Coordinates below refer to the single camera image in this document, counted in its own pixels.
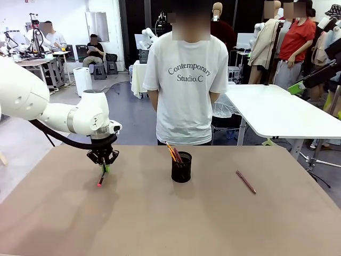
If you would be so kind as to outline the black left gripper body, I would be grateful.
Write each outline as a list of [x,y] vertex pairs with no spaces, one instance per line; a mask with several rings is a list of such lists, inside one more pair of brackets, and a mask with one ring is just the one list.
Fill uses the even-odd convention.
[[103,147],[92,149],[92,153],[98,160],[110,160],[113,158],[113,147],[112,144],[107,144]]

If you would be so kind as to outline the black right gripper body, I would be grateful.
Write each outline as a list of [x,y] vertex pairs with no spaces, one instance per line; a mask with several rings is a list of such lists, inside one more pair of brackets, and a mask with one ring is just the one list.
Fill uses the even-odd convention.
[[311,89],[317,85],[320,85],[331,78],[336,76],[336,73],[340,71],[340,65],[336,63],[327,64],[318,70],[314,71],[305,79],[305,87]]

